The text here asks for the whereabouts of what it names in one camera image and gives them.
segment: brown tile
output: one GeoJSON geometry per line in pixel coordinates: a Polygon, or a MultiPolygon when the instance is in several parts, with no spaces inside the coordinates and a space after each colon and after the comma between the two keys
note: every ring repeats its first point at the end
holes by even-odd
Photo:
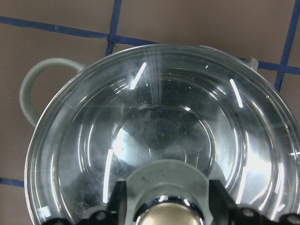
{"type": "Polygon", "coordinates": [[[300,20],[298,21],[288,65],[300,67],[300,20]]]}
{"type": "Polygon", "coordinates": [[[266,70],[266,69],[258,69],[257,72],[262,75],[272,86],[275,84],[277,71],[274,70],[266,70]]]}
{"type": "Polygon", "coordinates": [[[294,1],[123,0],[118,34],[280,62],[294,1]]]}
{"type": "Polygon", "coordinates": [[[0,1],[1,16],[104,33],[110,32],[112,11],[111,0],[0,1]]]}
{"type": "Polygon", "coordinates": [[[285,100],[294,114],[298,124],[300,124],[300,76],[285,74],[280,95],[285,100]]]}
{"type": "MultiPolygon", "coordinates": [[[[0,177],[23,180],[33,127],[19,105],[19,88],[27,72],[41,60],[62,57],[89,65],[105,55],[106,39],[83,38],[0,24],[0,177]]],[[[76,72],[56,67],[45,71],[33,88],[40,113],[76,72]]]]}
{"type": "Polygon", "coordinates": [[[24,188],[0,184],[0,193],[1,224],[31,225],[24,188]]]}

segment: blue grout line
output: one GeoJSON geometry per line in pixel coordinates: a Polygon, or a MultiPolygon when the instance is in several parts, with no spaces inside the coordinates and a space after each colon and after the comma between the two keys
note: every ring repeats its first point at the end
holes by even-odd
{"type": "Polygon", "coordinates": [[[112,9],[112,18],[111,18],[111,31],[107,38],[107,49],[105,52],[105,56],[112,54],[114,44],[116,43],[112,36],[116,36],[117,28],[119,23],[119,16],[121,12],[122,0],[114,0],[113,9],[112,9]]]}
{"type": "Polygon", "coordinates": [[[114,47],[114,43],[115,43],[115,42],[114,42],[112,39],[110,39],[110,38],[107,39],[107,42],[108,42],[108,44],[107,44],[105,56],[108,56],[108,55],[112,54],[112,52],[113,52],[113,47],[114,47]]]}
{"type": "MultiPolygon", "coordinates": [[[[34,28],[34,29],[39,29],[39,30],[46,30],[49,32],[57,32],[57,33],[62,33],[62,34],[67,34],[67,35],[78,36],[78,37],[108,38],[108,36],[109,36],[108,34],[99,33],[99,32],[80,30],[80,29],[76,29],[76,28],[64,27],[64,26],[59,26],[59,25],[55,25],[55,24],[14,19],[14,18],[4,17],[4,16],[0,16],[0,23],[6,23],[6,24],[13,25],[13,26],[34,28]]],[[[124,37],[124,36],[119,36],[119,35],[111,35],[110,41],[114,42],[114,44],[120,43],[120,44],[127,44],[127,45],[133,45],[133,46],[157,44],[157,42],[141,40],[141,39],[132,38],[132,37],[124,37]]],[[[259,61],[258,67],[261,69],[266,69],[266,70],[275,70],[275,71],[282,72],[282,73],[300,75],[300,68],[291,67],[291,66],[283,65],[283,64],[259,61]]]]}
{"type": "Polygon", "coordinates": [[[111,35],[117,34],[122,0],[114,0],[111,20],[111,35]]]}
{"type": "Polygon", "coordinates": [[[8,178],[0,177],[0,184],[7,184],[11,186],[24,187],[24,181],[21,180],[13,180],[8,178]]]}
{"type": "MultiPolygon", "coordinates": [[[[289,60],[289,57],[291,54],[294,37],[295,37],[297,24],[298,24],[299,15],[300,15],[300,0],[295,0],[294,8],[292,11],[291,22],[290,22],[289,30],[288,30],[286,40],[285,40],[285,47],[284,47],[284,50],[283,50],[283,53],[281,56],[280,64],[282,64],[282,65],[287,65],[287,63],[288,63],[288,60],[289,60]]],[[[284,72],[278,72],[278,74],[277,74],[274,88],[278,92],[281,89],[281,85],[282,85],[284,76],[285,76],[284,72]]]]}
{"type": "Polygon", "coordinates": [[[64,26],[48,24],[43,22],[34,22],[28,20],[15,19],[15,18],[10,18],[5,16],[0,16],[0,23],[6,23],[18,27],[35,28],[35,29],[46,30],[50,32],[56,32],[60,34],[67,34],[67,35],[78,36],[78,37],[85,37],[85,38],[107,38],[108,37],[108,34],[104,34],[100,32],[81,30],[77,28],[64,27],[64,26]]]}
{"type": "Polygon", "coordinates": [[[124,37],[124,36],[118,36],[118,35],[112,36],[112,38],[114,39],[114,41],[116,43],[133,45],[133,46],[158,44],[158,42],[154,42],[154,41],[146,41],[146,40],[141,40],[141,39],[137,39],[137,38],[124,37]]]}

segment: tile floor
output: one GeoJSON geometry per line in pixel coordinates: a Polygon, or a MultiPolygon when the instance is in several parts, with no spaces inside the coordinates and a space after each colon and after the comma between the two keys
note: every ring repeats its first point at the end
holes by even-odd
{"type": "MultiPolygon", "coordinates": [[[[117,35],[161,43],[208,45],[238,57],[279,63],[293,0],[123,0],[117,35]]],[[[0,16],[110,32],[112,0],[2,0],[0,16]]],[[[0,177],[24,180],[24,163],[33,127],[18,102],[21,82],[32,66],[51,57],[89,65],[105,56],[105,38],[75,37],[0,23],[0,177]]],[[[300,26],[289,65],[300,67],[300,26]]],[[[131,45],[116,44],[113,52],[131,45]]],[[[259,69],[271,84],[276,71],[259,69]]],[[[37,80],[32,93],[41,113],[75,71],[54,67],[37,80]]],[[[300,121],[300,76],[286,74],[281,96],[300,121]]],[[[0,184],[3,224],[31,224],[22,187],[0,184]]]]}

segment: pot handle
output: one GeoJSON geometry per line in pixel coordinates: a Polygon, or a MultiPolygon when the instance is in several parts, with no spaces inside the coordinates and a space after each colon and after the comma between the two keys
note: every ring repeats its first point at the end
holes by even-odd
{"type": "Polygon", "coordinates": [[[67,66],[77,70],[77,72],[83,70],[86,66],[84,64],[63,59],[63,58],[51,58],[36,64],[25,76],[19,94],[19,100],[22,112],[26,119],[32,126],[36,126],[39,120],[37,112],[34,110],[31,102],[31,91],[35,80],[38,76],[47,68],[53,66],[67,66]]]}

